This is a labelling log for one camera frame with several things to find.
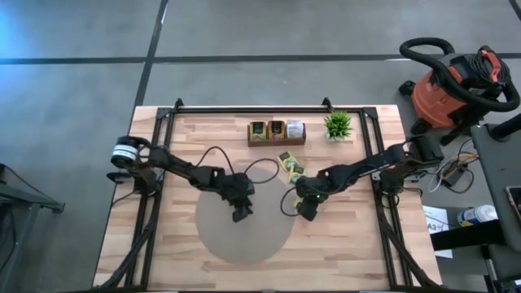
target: green plant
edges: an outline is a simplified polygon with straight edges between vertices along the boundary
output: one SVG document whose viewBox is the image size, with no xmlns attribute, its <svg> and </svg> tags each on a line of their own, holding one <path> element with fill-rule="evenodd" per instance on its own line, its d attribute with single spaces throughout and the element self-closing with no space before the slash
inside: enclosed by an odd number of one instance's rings
<svg viewBox="0 0 521 293">
<path fill-rule="evenodd" d="M 344 138 L 350 135 L 351 117 L 347 112 L 334 111 L 331 116 L 324 118 L 324 121 L 330 138 Z"/>
</svg>

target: white pot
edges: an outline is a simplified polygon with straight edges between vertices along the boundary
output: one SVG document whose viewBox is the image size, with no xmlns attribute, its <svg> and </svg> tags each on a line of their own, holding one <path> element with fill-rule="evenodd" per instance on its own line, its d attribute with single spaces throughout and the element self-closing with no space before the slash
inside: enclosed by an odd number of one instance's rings
<svg viewBox="0 0 521 293">
<path fill-rule="evenodd" d="M 329 133 L 326 133 L 326 140 L 327 140 L 328 142 L 343 142 L 343 141 L 345 141 L 345 137 L 342 137 L 342 138 L 339 138 L 339 137 L 331 138 L 331 137 L 329 136 Z"/>
</svg>

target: spray can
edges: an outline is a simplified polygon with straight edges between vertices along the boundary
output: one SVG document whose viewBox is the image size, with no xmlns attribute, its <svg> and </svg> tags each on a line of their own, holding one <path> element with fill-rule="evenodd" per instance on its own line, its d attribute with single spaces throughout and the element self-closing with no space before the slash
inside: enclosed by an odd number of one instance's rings
<svg viewBox="0 0 521 293">
<path fill-rule="evenodd" d="M 496 208 L 490 204 L 484 204 L 458 213 L 458 223 L 461 227 L 478 225 L 479 223 L 492 220 L 497 220 L 497 214 Z"/>
</svg>

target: paper sheet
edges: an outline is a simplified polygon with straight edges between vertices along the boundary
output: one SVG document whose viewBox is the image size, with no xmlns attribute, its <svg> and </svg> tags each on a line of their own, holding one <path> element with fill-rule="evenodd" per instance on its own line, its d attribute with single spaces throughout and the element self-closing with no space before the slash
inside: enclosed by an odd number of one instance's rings
<svg viewBox="0 0 521 293">
<path fill-rule="evenodd" d="M 423 214 L 425 215 L 425 220 L 427 220 L 429 234 L 434 234 L 449 229 L 448 225 L 443 224 L 448 223 L 447 211 L 443 208 L 423 206 Z M 453 251 L 451 249 L 444 251 L 434 251 L 434 254 L 440 257 L 453 258 Z"/>
</svg>

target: gray mat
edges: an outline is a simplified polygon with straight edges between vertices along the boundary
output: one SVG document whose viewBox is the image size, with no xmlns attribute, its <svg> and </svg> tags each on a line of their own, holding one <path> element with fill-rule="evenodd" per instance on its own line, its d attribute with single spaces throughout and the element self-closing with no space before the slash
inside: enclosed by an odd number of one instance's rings
<svg viewBox="0 0 521 293">
<path fill-rule="evenodd" d="M 244 168 L 234 167 L 236 172 Z M 253 181 L 265 180 L 273 174 L 272 170 L 256 167 L 247 172 Z M 270 258 L 282 248 L 295 221 L 279 209 L 280 199 L 289 188 L 278 177 L 255 185 L 255 194 L 249 197 L 253 214 L 239 223 L 232 221 L 234 208 L 223 202 L 221 196 L 203 192 L 195 211 L 201 241 L 214 256 L 231 264 L 255 264 Z"/>
</svg>

